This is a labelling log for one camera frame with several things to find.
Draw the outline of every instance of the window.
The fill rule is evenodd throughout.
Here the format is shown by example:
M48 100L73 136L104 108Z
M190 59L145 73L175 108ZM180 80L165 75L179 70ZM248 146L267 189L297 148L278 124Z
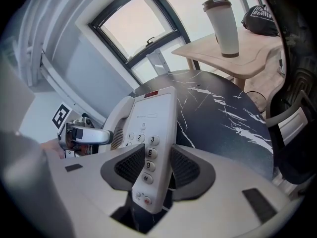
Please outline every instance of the window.
M188 69L185 58L170 53L190 40L166 0L115 0L89 26L139 83L166 70ZM157 54L165 71L153 62L160 61Z

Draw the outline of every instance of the white button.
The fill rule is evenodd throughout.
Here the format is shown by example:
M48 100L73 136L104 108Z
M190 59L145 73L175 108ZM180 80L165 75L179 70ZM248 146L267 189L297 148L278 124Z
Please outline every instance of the white button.
M149 174L143 173L143 174L142 174L142 181L144 181L144 182L147 183L147 184L152 184L153 178L152 178L152 176L150 176Z
M145 169L153 172L155 170L155 165L152 161L145 161Z
M145 202L145 204L152 204L152 201L148 196L144 197L144 202Z
M158 145L159 137L158 136L150 136L149 137L149 144L151 145Z
M143 143L143 142L144 142L144 139L145 139L145 135L143 135L143 134L137 135L137 140L138 140L139 142Z
M129 133L129 134L128 134L128 138L129 138L130 140L132 140L132 139L134 138L134 133Z
M150 159L155 159L158 156L158 152L154 148L150 147L145 149L145 154Z

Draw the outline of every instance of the black marble table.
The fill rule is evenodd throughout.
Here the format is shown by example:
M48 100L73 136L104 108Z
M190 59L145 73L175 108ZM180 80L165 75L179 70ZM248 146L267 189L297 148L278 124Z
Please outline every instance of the black marble table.
M270 135L246 93L218 75L178 70L146 82L130 96L138 97L169 86L177 90L176 144L236 160L272 179Z

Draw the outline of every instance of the wooden desk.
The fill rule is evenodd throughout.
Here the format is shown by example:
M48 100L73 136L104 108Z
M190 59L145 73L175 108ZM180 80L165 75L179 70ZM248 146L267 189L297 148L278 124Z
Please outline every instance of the wooden desk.
M224 58L221 55L215 33L188 43L174 50L172 54L197 60L233 76L234 83L242 90L245 80L254 77L265 68L268 58L282 48L280 37L257 35L238 28L240 56Z

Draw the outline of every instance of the number button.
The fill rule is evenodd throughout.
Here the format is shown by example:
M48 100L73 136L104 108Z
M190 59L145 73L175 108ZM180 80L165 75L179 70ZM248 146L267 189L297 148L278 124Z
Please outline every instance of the number button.
M158 152L154 148L150 148L150 147L148 147L145 150L145 154L146 154L146 157L152 160L158 156Z
M147 174L147 173L143 173L143 174L142 174L142 181L144 181L144 182L147 183L147 184L152 184L152 183L153 183L153 177L150 176L150 175Z
M151 145L158 145L159 137L158 136L150 136L149 137L149 144Z
M155 170L155 165L152 161L145 161L145 169L153 172Z
M129 138L130 140L132 140L132 139L134 138L134 133L129 133L129 134L128 134L128 138Z
M137 136L137 140L138 140L139 142L141 142L141 143L144 142L144 139L145 139L145 135L143 135L143 134L139 134L139 135Z

